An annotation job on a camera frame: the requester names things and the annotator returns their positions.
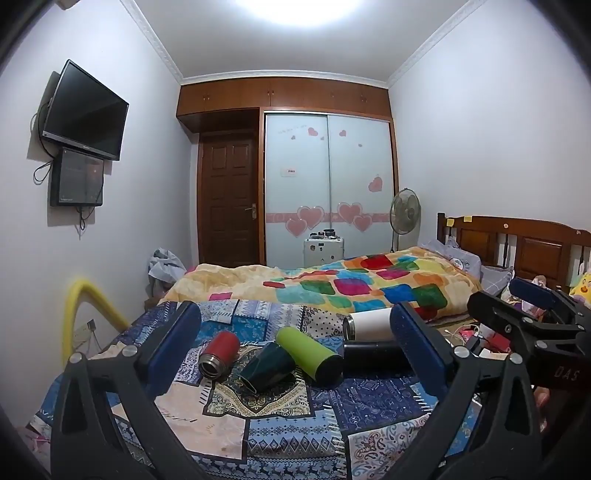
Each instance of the door handle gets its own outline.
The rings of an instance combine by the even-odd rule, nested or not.
[[[252,211],[252,219],[253,220],[256,219],[256,203],[253,203],[252,207],[246,207],[245,210],[251,210]]]

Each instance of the tv screen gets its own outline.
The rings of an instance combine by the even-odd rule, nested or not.
[[[129,104],[71,60],[49,104],[43,137],[119,160]]]

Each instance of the sliding glass door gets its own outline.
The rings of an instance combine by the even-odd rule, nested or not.
[[[265,135],[267,265],[300,268],[304,239],[330,228],[327,118],[270,114]]]
[[[267,265],[300,268],[304,239],[334,228],[345,257],[388,252],[394,194],[387,122],[268,113],[265,123]]]

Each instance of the yellow pipe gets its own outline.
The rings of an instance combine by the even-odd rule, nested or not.
[[[76,280],[68,291],[66,297],[66,309],[64,311],[64,330],[61,343],[61,361],[65,365],[74,352],[72,345],[74,339],[74,322],[80,304],[80,296],[86,293],[94,307],[103,315],[109,323],[118,331],[124,332],[129,328],[129,323],[109,300],[89,280],[81,278]]]

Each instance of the electric fan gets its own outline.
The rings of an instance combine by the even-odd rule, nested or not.
[[[398,251],[398,237],[406,235],[417,226],[421,217],[421,203],[417,194],[404,189],[394,197],[390,206],[390,225],[392,226],[392,252]],[[394,233],[396,233],[396,250],[394,250]]]

